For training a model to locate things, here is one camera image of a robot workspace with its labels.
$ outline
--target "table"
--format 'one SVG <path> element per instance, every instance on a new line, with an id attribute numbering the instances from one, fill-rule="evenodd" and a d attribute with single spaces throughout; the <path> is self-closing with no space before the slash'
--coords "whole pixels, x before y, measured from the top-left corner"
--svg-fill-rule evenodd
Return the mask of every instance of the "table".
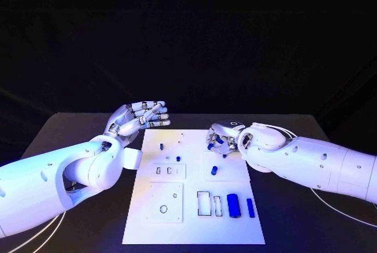
<path id="1" fill-rule="evenodd" d="M 108 117 L 107 113 L 55 114 L 22 158 L 91 140 L 102 134 Z M 245 125 L 253 122 L 277 125 L 299 136 L 328 140 L 310 115 L 172 114 L 172 124 L 165 128 L 208 129 L 221 119 L 234 119 Z M 141 148 L 143 136 L 140 131 L 130 148 Z M 266 245 L 121 245 L 136 178 L 136 171 L 124 169 L 114 187 L 66 212 L 61 227 L 39 252 L 377 252 L 375 228 L 338 214 L 306 187 L 251 167 L 248 174 Z M 377 222 L 370 203 L 325 192 L 321 196 L 360 216 L 370 215 L 365 218 Z M 22 244 L 45 225 L 0 239 L 0 252 Z M 49 228 L 17 252 L 32 252 L 52 230 Z"/>

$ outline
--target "black background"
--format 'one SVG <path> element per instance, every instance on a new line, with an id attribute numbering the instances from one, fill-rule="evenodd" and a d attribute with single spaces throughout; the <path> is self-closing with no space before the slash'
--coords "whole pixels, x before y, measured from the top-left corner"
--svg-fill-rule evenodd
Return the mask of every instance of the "black background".
<path id="1" fill-rule="evenodd" d="M 1 0 L 1 163 L 56 112 L 312 114 L 375 153 L 375 0 Z"/>

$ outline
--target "white rectangular piece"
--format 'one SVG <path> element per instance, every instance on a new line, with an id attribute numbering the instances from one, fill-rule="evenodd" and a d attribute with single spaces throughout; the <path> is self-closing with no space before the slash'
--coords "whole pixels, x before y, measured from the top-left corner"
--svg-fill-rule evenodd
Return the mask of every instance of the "white rectangular piece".
<path id="1" fill-rule="evenodd" d="M 198 216 L 211 216 L 211 197 L 209 192 L 198 192 Z"/>
<path id="2" fill-rule="evenodd" d="M 222 216 L 222 210 L 221 210 L 221 199 L 218 196 L 214 197 L 214 215 L 217 217 Z"/>
<path id="3" fill-rule="evenodd" d="M 144 222 L 182 222 L 182 190 L 182 183 L 150 182 L 144 203 Z"/>
<path id="4" fill-rule="evenodd" d="M 212 167 L 218 167 L 217 174 L 212 175 Z M 245 161 L 241 153 L 234 152 L 222 158 L 222 155 L 211 151 L 202 153 L 202 170 L 206 181 L 250 181 Z"/>
<path id="5" fill-rule="evenodd" d="M 250 218 L 248 216 L 245 200 L 247 198 L 251 198 L 253 202 L 256 200 L 248 182 L 245 162 L 241 160 L 238 152 L 230 154 L 225 159 L 219 154 L 205 152 L 208 151 L 205 143 L 206 132 L 208 130 L 192 129 L 146 129 L 141 148 L 143 158 L 133 186 L 123 244 L 264 244 L 256 203 L 256 217 Z M 218 178 L 212 179 L 215 181 L 206 181 L 204 173 L 211 174 L 212 166 L 215 166 L 214 162 L 218 166 L 215 175 Z M 154 164 L 166 165 L 167 163 L 185 164 L 185 179 L 154 181 Z M 231 178 L 224 177 L 227 170 L 237 172 Z M 147 197 L 150 182 L 183 184 L 180 223 L 146 222 L 144 207 L 150 203 Z M 209 192 L 211 194 L 212 216 L 198 217 L 198 191 Z M 231 218 L 228 213 L 227 195 L 231 193 L 238 195 L 241 217 L 237 219 Z M 214 196 L 221 198 L 222 217 L 217 217 L 214 213 Z"/>
<path id="6" fill-rule="evenodd" d="M 183 180 L 186 178 L 185 164 L 153 164 L 147 166 L 152 181 Z"/>

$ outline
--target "oval hole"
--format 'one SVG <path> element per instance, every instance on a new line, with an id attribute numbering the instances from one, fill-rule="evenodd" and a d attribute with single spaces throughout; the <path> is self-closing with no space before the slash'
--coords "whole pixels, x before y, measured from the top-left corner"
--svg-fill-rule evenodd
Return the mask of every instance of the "oval hole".
<path id="1" fill-rule="evenodd" d="M 42 179 L 43 179 L 45 181 L 48 181 L 48 177 L 46 177 L 46 175 L 45 175 L 45 172 L 43 172 L 43 171 L 40 172 L 40 177 L 42 177 Z"/>
<path id="2" fill-rule="evenodd" d="M 4 196 L 6 196 L 6 191 L 0 187 L 0 197 L 4 197 Z"/>
<path id="3" fill-rule="evenodd" d="M 167 211 L 167 207 L 165 205 L 160 206 L 159 211 L 165 213 Z"/>

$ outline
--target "robotic arm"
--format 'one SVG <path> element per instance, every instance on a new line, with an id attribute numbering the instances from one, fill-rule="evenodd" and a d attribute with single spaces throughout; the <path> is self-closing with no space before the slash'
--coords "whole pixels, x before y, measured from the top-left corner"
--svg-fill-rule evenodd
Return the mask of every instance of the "robotic arm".
<path id="1" fill-rule="evenodd" d="M 237 121 L 212 124 L 206 143 L 208 149 L 224 157 L 238 150 L 256 170 L 274 172 L 312 189 L 377 203 L 375 156 L 326 141 L 297 137 L 280 127 L 257 123 L 245 127 Z"/>
<path id="2" fill-rule="evenodd" d="M 111 188 L 123 168 L 139 168 L 141 151 L 124 147 L 140 129 L 170 124 L 163 106 L 163 101 L 123 105 L 102 135 L 0 167 L 0 238 L 36 227 Z M 63 175 L 84 188 L 66 191 Z"/>

